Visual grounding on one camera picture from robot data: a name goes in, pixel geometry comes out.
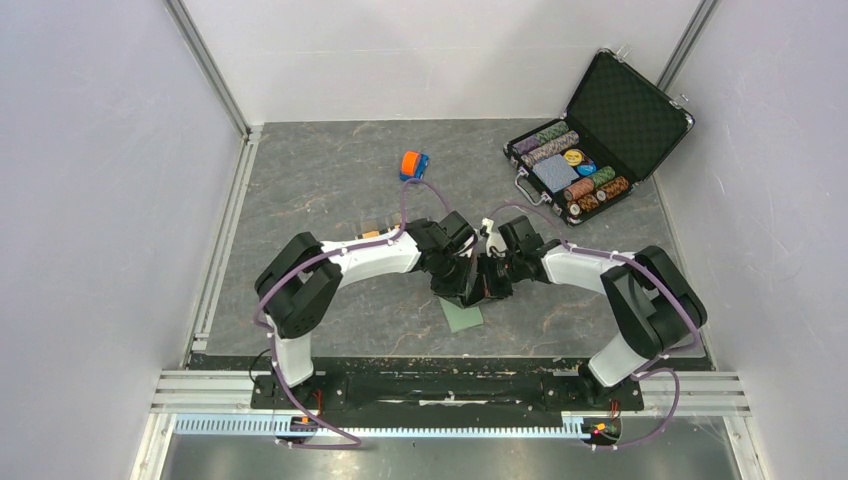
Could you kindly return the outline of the clear tray with cards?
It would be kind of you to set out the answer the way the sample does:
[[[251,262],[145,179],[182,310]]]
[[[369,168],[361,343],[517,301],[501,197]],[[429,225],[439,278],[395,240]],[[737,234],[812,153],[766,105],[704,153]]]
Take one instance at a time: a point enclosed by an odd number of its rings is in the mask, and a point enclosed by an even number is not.
[[[402,216],[400,213],[365,220],[355,228],[355,238],[370,239],[391,233],[400,228],[401,221]]]

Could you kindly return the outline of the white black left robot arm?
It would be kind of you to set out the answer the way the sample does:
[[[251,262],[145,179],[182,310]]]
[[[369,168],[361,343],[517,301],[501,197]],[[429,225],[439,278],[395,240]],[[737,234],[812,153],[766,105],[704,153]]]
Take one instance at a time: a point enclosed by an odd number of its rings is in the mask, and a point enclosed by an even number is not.
[[[290,407],[314,394],[311,333],[338,291],[389,274],[425,272],[434,295],[465,307],[473,285],[473,248],[479,237],[457,211],[439,221],[408,221],[350,241],[295,235],[258,276],[256,323],[271,340],[275,392]]]

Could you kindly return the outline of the blue orange card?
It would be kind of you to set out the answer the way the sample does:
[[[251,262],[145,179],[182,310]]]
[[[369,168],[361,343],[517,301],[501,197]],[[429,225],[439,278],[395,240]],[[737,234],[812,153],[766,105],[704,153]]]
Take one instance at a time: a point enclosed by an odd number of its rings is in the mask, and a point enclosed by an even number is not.
[[[399,180],[406,182],[410,179],[422,179],[428,165],[428,155],[416,151],[405,152],[399,166]]]

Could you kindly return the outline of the green card holder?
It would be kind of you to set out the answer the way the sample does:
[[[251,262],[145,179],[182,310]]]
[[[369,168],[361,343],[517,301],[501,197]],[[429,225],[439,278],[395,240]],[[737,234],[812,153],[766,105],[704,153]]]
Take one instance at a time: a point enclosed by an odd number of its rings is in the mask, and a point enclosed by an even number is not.
[[[443,298],[440,298],[439,301],[448,328],[452,333],[458,333],[483,325],[483,315],[478,307],[462,308]]]

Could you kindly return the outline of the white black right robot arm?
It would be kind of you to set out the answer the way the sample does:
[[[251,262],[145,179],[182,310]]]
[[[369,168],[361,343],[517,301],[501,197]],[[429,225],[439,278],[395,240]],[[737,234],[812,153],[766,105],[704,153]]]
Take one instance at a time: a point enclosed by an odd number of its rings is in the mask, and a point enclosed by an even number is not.
[[[522,281],[578,287],[607,298],[618,332],[581,367],[577,392],[585,405],[606,406],[621,382],[685,348],[686,338],[699,346],[706,308],[662,248],[616,253],[546,242],[525,216],[501,225],[486,218],[481,234],[486,250],[478,257],[478,278],[484,298],[505,299]]]

